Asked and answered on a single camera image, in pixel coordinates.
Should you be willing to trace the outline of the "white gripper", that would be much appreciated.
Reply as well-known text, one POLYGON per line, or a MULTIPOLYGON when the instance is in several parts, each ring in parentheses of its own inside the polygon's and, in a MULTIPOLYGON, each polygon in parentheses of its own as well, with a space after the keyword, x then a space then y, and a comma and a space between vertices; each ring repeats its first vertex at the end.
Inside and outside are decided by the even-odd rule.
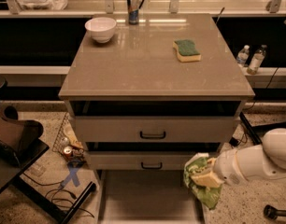
POLYGON ((247 152, 243 149, 231 149, 221 153, 217 159, 209 158, 208 166, 213 171, 191 175, 191 180, 198 186, 218 188, 224 182, 228 185, 242 185, 247 182, 243 174, 243 165, 247 163, 247 152))

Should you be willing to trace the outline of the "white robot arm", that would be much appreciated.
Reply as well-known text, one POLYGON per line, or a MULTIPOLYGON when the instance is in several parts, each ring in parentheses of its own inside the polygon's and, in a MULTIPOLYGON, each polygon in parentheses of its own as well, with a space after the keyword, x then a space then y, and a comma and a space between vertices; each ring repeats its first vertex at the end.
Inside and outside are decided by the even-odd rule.
POLYGON ((261 145, 227 150, 217 158, 198 153, 193 161, 204 161, 206 165, 196 171, 191 169, 189 174, 201 187, 240 185, 257 179, 286 181, 286 128, 265 133, 261 145))

